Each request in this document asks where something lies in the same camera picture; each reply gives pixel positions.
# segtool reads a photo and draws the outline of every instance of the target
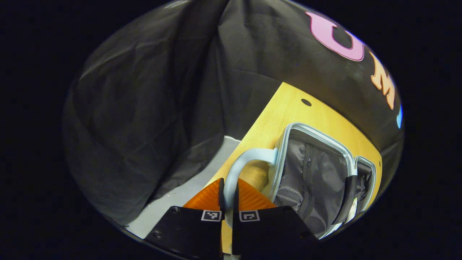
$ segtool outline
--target black fabric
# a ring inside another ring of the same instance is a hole
[[[370,48],[361,62],[327,49],[310,32],[308,10],[290,1],[185,1],[102,43],[63,116],[68,164],[89,201],[119,224],[133,220],[203,169],[223,135],[242,139],[283,81],[371,140],[383,159],[382,194],[401,156],[399,93],[390,110],[371,82]],[[341,25],[334,37],[351,45]]]
[[[358,196],[358,210],[360,210],[366,204],[367,194],[372,191],[372,169],[360,161],[357,162],[357,166],[358,182],[356,183],[356,193]]]
[[[316,237],[334,222],[344,199],[347,162],[333,148],[291,130],[274,204],[289,205]]]
[[[153,192],[159,198],[205,168],[221,146],[218,89],[203,81],[223,4],[144,15],[103,43],[69,90],[63,131],[71,173],[96,209],[121,225]],[[208,18],[197,20],[199,10]]]
[[[334,220],[334,224],[344,222],[348,214],[350,213],[350,209],[353,206],[353,201],[357,196],[356,193],[356,182],[358,177],[356,175],[348,176],[345,180],[345,194],[343,195],[343,202],[340,208],[339,214],[337,218]]]

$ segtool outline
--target suitcase handle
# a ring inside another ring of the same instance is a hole
[[[225,180],[225,186],[223,187],[223,194],[225,197],[225,219],[228,225],[232,228],[232,214],[234,204],[234,193],[236,192],[237,180],[241,174],[244,166],[250,161],[265,161],[270,165],[276,164],[278,157],[278,149],[263,149],[253,148],[243,152],[232,164],[228,176]]]

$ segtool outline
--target orange letter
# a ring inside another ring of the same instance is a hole
[[[385,69],[383,68],[380,61],[375,57],[372,52],[369,52],[374,58],[375,63],[375,72],[374,75],[371,76],[372,83],[378,88],[383,88],[383,95],[387,96],[387,103],[391,109],[393,109],[395,103],[395,85],[393,81],[387,74],[385,73]]]

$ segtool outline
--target white surface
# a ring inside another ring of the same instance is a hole
[[[171,190],[162,198],[152,201],[135,220],[128,224],[126,229],[144,239],[171,206],[185,205],[204,188],[239,143],[239,140],[225,136],[221,148],[202,172],[192,177],[185,184]]]

